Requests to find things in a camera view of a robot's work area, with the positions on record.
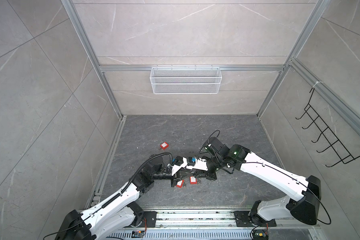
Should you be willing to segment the red padlock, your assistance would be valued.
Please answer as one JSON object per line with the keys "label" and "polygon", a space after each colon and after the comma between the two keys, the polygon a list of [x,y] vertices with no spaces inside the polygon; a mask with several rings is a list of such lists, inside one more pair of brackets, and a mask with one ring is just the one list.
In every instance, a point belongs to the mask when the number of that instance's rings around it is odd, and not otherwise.
{"label": "red padlock", "polygon": [[185,184],[185,180],[181,180],[181,181],[177,182],[176,187],[182,188],[184,186],[184,184]]}
{"label": "red padlock", "polygon": [[198,182],[197,182],[197,179],[195,178],[195,177],[190,177],[190,184],[191,185],[195,185],[195,184],[197,184]]}
{"label": "red padlock", "polygon": [[165,150],[166,148],[169,147],[169,144],[167,142],[163,142],[160,144],[160,147],[161,147],[161,149]]}

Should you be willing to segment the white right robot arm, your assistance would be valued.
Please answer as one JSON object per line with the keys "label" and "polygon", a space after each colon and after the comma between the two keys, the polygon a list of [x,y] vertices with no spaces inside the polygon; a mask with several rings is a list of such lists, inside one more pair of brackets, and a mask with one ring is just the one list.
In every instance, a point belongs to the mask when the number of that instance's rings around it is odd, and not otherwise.
{"label": "white right robot arm", "polygon": [[285,194],[272,201],[256,201],[249,213],[253,224],[264,225],[283,218],[295,218],[310,226],[317,224],[321,205],[321,181],[317,177],[290,173],[241,145],[229,148],[216,137],[209,138],[202,149],[210,156],[189,158],[188,169],[198,170],[211,180],[218,170],[234,169],[255,176]]}

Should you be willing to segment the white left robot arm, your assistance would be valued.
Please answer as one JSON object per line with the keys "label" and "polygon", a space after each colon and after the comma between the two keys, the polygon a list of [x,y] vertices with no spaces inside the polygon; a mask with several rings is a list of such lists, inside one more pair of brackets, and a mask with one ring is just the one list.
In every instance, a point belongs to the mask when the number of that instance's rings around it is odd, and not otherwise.
{"label": "white left robot arm", "polygon": [[168,179],[177,185],[180,171],[192,173],[195,157],[176,157],[170,153],[152,155],[130,179],[115,193],[97,205],[78,212],[68,213],[60,229],[54,234],[57,240],[104,240],[114,230],[128,226],[139,226],[144,211],[136,203],[153,186],[154,180]]}

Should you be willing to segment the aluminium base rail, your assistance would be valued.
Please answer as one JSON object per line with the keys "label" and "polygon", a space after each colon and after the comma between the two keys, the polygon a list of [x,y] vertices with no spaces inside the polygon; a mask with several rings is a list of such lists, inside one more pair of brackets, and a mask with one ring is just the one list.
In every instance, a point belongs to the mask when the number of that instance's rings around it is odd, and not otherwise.
{"label": "aluminium base rail", "polygon": [[144,230],[142,226],[143,213],[157,212],[155,228],[150,229],[224,229],[251,228],[237,227],[234,211],[249,211],[247,209],[146,209],[135,212],[131,207],[106,215],[102,210],[88,209],[81,212],[85,224],[90,225],[94,235],[110,235],[122,230]]}

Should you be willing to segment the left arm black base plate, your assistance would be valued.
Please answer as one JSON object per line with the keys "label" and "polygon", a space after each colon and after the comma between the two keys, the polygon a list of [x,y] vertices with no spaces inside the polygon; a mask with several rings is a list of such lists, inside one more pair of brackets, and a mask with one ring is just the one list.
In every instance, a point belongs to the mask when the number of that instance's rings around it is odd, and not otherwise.
{"label": "left arm black base plate", "polygon": [[143,213],[142,226],[147,228],[155,228],[157,221],[156,211],[147,211]]}

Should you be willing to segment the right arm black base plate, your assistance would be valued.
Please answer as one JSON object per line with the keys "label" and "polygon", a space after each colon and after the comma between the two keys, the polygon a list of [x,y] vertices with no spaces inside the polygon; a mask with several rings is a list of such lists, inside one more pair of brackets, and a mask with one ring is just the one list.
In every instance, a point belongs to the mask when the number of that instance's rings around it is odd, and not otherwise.
{"label": "right arm black base plate", "polygon": [[276,221],[266,221],[250,211],[234,211],[237,227],[276,227]]}

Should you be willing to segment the aluminium frame left rail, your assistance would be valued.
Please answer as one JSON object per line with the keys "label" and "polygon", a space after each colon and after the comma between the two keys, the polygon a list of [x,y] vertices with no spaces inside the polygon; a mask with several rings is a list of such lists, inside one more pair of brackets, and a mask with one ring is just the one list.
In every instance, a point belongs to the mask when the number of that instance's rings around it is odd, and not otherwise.
{"label": "aluminium frame left rail", "polygon": [[112,164],[112,161],[114,159],[114,155],[118,146],[118,143],[120,141],[120,137],[125,125],[126,116],[123,116],[121,120],[119,120],[116,130],[113,134],[113,137],[111,138],[111,142],[109,145],[109,148],[107,150],[107,154],[105,155],[104,162],[102,163],[102,166],[100,168],[99,174],[96,178],[95,185],[92,188],[92,191],[90,192],[88,201],[85,205],[85,209],[89,209],[90,207],[93,207],[94,205],[98,204],[101,201],[102,192],[104,189],[104,185],[106,183],[107,176],[109,174],[109,170]]}

